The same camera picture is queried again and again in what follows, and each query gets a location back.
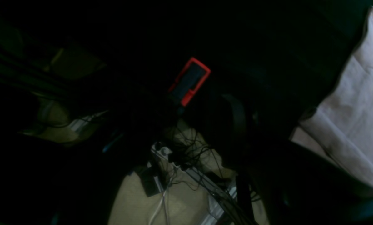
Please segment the pink T-shirt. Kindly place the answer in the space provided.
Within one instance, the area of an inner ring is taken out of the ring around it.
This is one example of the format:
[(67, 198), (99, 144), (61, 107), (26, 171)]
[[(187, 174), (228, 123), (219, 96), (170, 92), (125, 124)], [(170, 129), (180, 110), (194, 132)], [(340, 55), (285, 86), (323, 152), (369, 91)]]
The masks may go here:
[(299, 122), (291, 140), (373, 187), (373, 6), (334, 90)]

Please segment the red black clamp right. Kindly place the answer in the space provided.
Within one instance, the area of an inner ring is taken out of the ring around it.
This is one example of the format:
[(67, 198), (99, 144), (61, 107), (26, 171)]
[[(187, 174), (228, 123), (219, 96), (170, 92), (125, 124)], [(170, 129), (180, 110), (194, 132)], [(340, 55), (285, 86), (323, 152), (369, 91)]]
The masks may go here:
[(191, 57), (168, 89), (171, 100), (176, 106), (186, 107), (200, 90), (211, 69), (195, 57)]

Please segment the black table cloth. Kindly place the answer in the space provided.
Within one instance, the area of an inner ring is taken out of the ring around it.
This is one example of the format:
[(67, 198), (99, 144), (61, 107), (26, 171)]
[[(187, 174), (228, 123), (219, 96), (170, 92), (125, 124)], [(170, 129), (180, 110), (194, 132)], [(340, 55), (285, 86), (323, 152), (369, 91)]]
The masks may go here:
[(236, 140), (222, 94), (242, 101), (248, 127), (286, 139), (298, 118), (335, 87), (359, 43), (373, 0), (102, 0), (101, 19), (81, 36), (108, 63), (80, 97), (83, 106), (134, 106), (155, 125), (175, 122), (159, 109), (191, 57), (211, 69), (186, 108), (186, 122), (222, 157)]

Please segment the white power strip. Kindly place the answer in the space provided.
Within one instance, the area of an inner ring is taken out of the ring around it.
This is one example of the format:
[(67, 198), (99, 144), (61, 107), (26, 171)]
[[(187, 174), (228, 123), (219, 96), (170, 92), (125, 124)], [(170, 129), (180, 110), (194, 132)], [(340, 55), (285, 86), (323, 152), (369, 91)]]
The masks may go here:
[(207, 192), (207, 207), (205, 215), (197, 222), (198, 225), (236, 225), (239, 222), (239, 215), (236, 211), (236, 173), (230, 172), (229, 176), (224, 176), (222, 167), (218, 161), (218, 156), (212, 149), (206, 148), (211, 155), (205, 157), (214, 160), (218, 168), (218, 175), (210, 171), (208, 166), (202, 164), (200, 155), (187, 156), (185, 162), (180, 163), (173, 158), (177, 157), (177, 152), (172, 151), (161, 142), (155, 142), (151, 147), (152, 154), (165, 160), (174, 168), (173, 175), (170, 176), (168, 186), (178, 183), (185, 183), (185, 180), (174, 182), (178, 171), (187, 175), (197, 184), (197, 188), (203, 188)]

